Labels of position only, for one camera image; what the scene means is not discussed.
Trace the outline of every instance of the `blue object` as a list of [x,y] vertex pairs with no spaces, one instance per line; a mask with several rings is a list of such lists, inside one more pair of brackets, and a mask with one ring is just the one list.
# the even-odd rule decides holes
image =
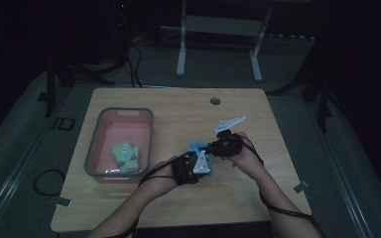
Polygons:
[[[198,141],[190,141],[190,145],[188,146],[188,151],[190,152],[196,152],[196,155],[199,157],[200,154],[200,149],[201,147],[206,147],[208,146],[208,143],[203,140],[198,140]],[[210,171],[208,173],[209,176],[212,176],[212,156],[205,154],[206,157],[206,164],[208,165]]]

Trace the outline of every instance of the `table leg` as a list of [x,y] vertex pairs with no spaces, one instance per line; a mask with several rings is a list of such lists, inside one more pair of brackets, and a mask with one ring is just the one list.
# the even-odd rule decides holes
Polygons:
[[179,51],[178,69],[176,71],[177,76],[183,76],[185,74],[185,62],[187,59],[187,1],[182,1],[182,27],[181,27],[181,49]]
[[259,62],[258,62],[258,54],[259,50],[261,48],[262,40],[265,37],[265,30],[267,29],[268,26],[268,21],[270,19],[272,12],[272,7],[269,7],[267,10],[267,13],[265,14],[265,18],[263,21],[263,24],[261,25],[259,29],[259,35],[258,39],[256,42],[255,48],[249,52],[249,57],[250,57],[250,62],[252,63],[252,71],[253,71],[253,76],[255,81],[261,81],[262,80],[262,74],[261,74],[261,69],[259,68]]

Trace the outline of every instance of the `wooden table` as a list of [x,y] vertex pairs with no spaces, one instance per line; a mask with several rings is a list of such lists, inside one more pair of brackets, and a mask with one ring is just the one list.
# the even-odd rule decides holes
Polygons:
[[[219,105],[210,99],[218,97]],[[99,183],[83,164],[98,114],[106,107],[147,107],[154,113],[150,168],[187,150],[191,140],[216,140],[218,121],[247,118],[232,128],[246,132],[285,194],[302,212],[311,213],[289,152],[265,93],[261,89],[98,88],[94,91],[61,197],[69,207],[57,206],[52,229],[57,232],[91,230],[137,187],[136,183]],[[230,162],[213,158],[213,174],[199,183],[182,185],[153,201],[138,227],[164,227],[270,220],[253,180]]]

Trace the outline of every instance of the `hand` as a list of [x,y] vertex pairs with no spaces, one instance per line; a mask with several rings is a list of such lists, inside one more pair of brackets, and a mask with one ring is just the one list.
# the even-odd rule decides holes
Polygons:
[[[246,145],[252,146],[251,143],[246,139],[246,133],[237,132],[236,134],[243,136],[242,140]],[[233,163],[233,167],[239,168],[240,171],[255,180],[261,175],[262,171],[265,170],[264,166],[256,157],[256,155],[253,154],[253,152],[247,149],[245,146],[243,146],[239,155],[228,157],[226,159]]]
[[[171,161],[174,158],[175,157],[171,157],[167,161],[159,162],[158,164],[155,165],[155,168],[158,168],[164,165],[165,163]],[[145,193],[148,196],[150,196],[151,199],[156,199],[160,196],[163,196],[169,193],[171,190],[173,190],[173,188],[178,186],[174,178],[169,178],[172,175],[173,175],[172,166],[168,165],[152,175],[152,177],[161,177],[161,178],[150,178],[144,181],[138,188],[145,190]]]

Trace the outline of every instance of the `pink plastic bin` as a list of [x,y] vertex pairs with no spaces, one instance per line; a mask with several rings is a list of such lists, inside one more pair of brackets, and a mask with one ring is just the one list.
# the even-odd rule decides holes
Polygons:
[[[153,112],[147,108],[106,108],[101,111],[85,159],[85,171],[99,182],[138,182],[148,168]],[[139,148],[139,170],[120,172],[111,148],[124,141]]]

